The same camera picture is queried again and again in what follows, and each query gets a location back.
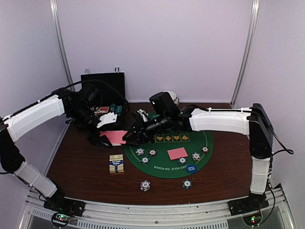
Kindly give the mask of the round green poker mat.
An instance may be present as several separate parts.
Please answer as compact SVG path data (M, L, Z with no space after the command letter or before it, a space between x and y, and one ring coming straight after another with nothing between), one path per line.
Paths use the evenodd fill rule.
M206 146L209 148L209 153L203 154L201 148ZM137 148L143 148L145 153L141 156L136 155ZM188 157L185 165L180 165L178 159L171 160L167 151L171 149L184 147ZM149 156L148 152L151 149L157 151L156 156ZM154 136L154 143L146 143L135 145L125 145L124 152L129 161L140 171L158 178L182 178L189 176L190 173L186 171L188 165L196 165L197 172L206 166L212 157L214 149L214 141L212 134L209 131L200 132L175 132L165 131L162 134ZM193 153L199 153L201 159L194 161L192 159ZM142 157L150 158L147 165L141 164Z

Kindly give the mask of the blue small blind button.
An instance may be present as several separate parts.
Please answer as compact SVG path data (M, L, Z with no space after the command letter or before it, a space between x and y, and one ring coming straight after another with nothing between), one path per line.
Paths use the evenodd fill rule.
M197 166L196 165L188 165L186 167L186 171L190 174L194 174L197 172Z

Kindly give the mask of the white ceramic bowl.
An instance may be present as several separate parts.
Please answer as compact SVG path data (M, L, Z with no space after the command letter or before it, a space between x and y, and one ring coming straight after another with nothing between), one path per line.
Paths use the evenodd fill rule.
M179 98L178 98L177 94L175 92L173 92L173 91L170 91L169 94L170 94L173 102L175 104L178 104L179 103Z

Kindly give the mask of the blue tan ten chip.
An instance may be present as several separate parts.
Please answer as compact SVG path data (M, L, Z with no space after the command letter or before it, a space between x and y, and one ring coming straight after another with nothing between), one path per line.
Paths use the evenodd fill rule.
M141 156L145 153L145 150L143 148L139 147L135 150L135 153L136 153L136 155Z

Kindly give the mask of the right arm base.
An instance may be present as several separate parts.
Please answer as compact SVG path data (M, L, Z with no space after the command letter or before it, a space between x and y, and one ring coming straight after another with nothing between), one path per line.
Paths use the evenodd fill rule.
M266 208L268 206L269 202L266 199L259 200L250 197L231 200L228 202L231 216L259 211L260 209Z

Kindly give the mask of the red-backed card deck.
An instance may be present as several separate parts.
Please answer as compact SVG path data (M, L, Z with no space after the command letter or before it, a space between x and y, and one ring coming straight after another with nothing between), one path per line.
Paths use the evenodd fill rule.
M126 133L127 131L124 130L104 131L104 132L100 132L100 137L106 135L112 145L118 146L118 145L126 144L126 141L122 139Z

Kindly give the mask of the black poker chip case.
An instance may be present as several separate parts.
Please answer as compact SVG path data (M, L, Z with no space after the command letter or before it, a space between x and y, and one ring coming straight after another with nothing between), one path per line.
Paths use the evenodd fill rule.
M116 104L123 106L122 115L117 116L117 121L104 125L104 130L120 130L125 123L125 115L129 111L129 104L125 99L125 74L124 73L95 73L81 75L84 86L87 83L95 85L102 94L101 107Z

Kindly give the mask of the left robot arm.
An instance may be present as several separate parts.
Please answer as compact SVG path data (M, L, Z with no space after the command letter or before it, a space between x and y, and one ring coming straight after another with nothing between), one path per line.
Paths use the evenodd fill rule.
M69 204L64 191L31 165L20 154L15 143L26 133L61 115L66 115L90 132L92 145L110 148L108 137L100 136L104 125L116 122L117 114L97 117L94 110L101 105L100 91L87 84L75 92L68 87L53 91L50 95L0 120L0 164L6 174L12 174L35 188L58 212L64 212Z

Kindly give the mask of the green blue chip stack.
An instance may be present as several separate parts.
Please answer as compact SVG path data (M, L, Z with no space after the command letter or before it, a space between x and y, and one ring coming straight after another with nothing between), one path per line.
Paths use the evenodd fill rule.
M183 181L182 186L184 189L190 189L193 186L193 183L192 183L192 181L186 179Z

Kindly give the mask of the red card bottom player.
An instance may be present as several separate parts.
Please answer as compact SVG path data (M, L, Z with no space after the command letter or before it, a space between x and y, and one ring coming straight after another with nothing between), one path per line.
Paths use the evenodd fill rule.
M188 157L184 147L168 150L167 153L171 160L179 159L181 157Z

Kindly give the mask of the blue tan chip stack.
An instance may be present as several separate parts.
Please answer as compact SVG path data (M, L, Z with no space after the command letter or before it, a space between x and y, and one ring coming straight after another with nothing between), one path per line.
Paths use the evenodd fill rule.
M148 180L144 180L140 183L140 189L142 191L148 191L151 187L151 183Z

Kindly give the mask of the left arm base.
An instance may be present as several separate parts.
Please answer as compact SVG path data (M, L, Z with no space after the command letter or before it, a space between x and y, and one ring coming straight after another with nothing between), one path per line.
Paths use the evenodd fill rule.
M86 203L83 201L73 200L73 199L68 199L68 198L64 199L64 203L63 203L62 207L55 206L54 204L51 204L47 200L43 204L43 207L46 209L64 213L69 216L78 216L78 217L81 217L83 215L85 206L86 206Z

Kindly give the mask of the green blue chip bottom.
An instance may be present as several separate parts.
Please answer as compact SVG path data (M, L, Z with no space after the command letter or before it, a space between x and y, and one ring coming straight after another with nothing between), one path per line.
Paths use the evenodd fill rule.
M185 164L187 163L187 158L185 158L185 157L179 158L179 159L178 159L178 163L179 163L180 165L185 165Z

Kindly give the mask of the brown black chip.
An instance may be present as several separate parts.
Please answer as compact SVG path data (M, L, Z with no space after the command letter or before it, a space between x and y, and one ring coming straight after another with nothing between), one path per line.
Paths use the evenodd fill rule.
M155 149L151 149L151 150L149 150L148 155L149 156L156 156L157 155L157 151Z
M207 153L209 153L209 148L206 147L206 146L203 146L203 147L201 148L201 151L202 151L203 154L207 154Z

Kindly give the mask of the teal chips in case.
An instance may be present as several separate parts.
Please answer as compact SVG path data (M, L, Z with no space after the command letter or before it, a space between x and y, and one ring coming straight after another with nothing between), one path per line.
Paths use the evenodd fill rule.
M123 110L123 106L121 105L116 106L115 113L117 114L117 116L122 115L122 110Z

